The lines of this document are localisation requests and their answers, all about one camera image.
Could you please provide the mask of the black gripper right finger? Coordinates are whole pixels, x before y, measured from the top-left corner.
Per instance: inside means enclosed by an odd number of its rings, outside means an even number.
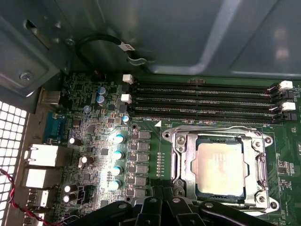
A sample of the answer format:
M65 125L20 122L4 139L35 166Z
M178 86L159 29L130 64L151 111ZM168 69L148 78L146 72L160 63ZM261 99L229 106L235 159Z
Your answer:
M208 200L194 202L175 196L171 187L164 187L164 204L170 212L164 217L175 226L271 226L272 223L251 216L237 208Z

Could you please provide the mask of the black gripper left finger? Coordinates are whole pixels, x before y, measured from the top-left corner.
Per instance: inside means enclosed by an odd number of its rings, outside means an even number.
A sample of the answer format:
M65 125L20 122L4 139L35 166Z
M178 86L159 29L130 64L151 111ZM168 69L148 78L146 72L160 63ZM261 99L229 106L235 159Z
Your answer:
M138 198L134 204L116 201L89 213L69 226L159 226L163 204L163 187L153 186L152 196Z

